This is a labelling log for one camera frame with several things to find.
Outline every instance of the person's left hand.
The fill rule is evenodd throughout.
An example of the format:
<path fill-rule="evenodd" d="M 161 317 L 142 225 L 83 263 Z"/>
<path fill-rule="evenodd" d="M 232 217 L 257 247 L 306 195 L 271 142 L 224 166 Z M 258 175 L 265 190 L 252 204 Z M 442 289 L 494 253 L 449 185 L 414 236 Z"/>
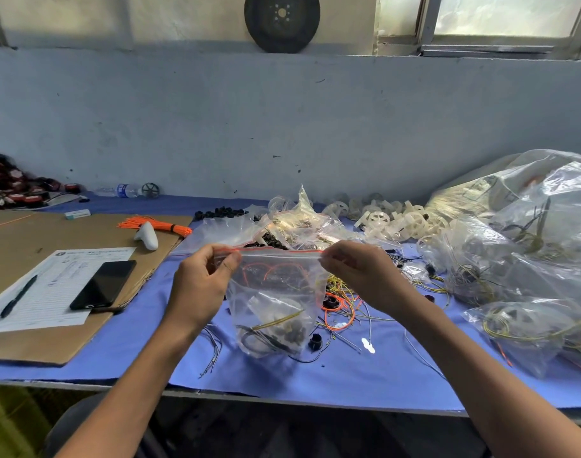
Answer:
<path fill-rule="evenodd" d="M 241 254 L 235 251 L 215 269 L 212 261 L 215 251 L 228 247 L 207 244 L 181 261 L 162 325 L 189 336 L 201 331 L 217 314 L 229 279 L 241 263 Z"/>

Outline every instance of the blue bottle label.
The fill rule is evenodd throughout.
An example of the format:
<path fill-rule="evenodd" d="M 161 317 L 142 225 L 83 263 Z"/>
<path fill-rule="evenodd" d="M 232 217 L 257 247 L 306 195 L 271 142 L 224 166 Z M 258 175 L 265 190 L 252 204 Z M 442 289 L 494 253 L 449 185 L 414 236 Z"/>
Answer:
<path fill-rule="evenodd" d="M 124 185 L 117 185 L 116 187 L 116 195 L 119 198 L 126 198 L 127 197 L 127 193 L 125 192 L 125 190 L 127 189 L 127 184 Z"/>

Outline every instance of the forearm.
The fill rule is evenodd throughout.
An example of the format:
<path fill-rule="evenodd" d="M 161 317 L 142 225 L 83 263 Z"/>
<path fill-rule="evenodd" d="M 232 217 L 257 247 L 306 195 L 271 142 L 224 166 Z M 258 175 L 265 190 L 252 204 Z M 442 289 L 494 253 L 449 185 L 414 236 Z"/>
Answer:
<path fill-rule="evenodd" d="M 432 356 L 497 457 L 581 457 L 581 429 L 415 290 L 398 321 Z"/>
<path fill-rule="evenodd" d="M 133 458 L 163 389 L 198 333 L 159 326 L 57 458 Z"/>

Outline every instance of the window frame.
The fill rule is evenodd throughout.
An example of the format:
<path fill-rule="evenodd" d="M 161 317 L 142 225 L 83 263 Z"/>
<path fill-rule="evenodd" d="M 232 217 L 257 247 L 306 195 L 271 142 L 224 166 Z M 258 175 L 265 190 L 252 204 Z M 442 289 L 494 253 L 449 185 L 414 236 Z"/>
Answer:
<path fill-rule="evenodd" d="M 379 37 L 378 54 L 581 59 L 581 9 L 567 38 L 435 35 L 441 0 L 421 0 L 415 36 Z"/>

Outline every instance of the plastic water bottle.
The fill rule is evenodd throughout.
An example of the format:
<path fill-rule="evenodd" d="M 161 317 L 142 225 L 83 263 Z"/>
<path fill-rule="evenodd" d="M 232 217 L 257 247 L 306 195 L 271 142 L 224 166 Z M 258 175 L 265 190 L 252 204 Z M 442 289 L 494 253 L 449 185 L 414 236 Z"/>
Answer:
<path fill-rule="evenodd" d="M 136 198 L 143 196 L 142 188 L 139 185 L 118 184 L 114 187 L 101 187 L 96 189 L 95 194 L 98 196 L 118 197 L 118 198 Z"/>

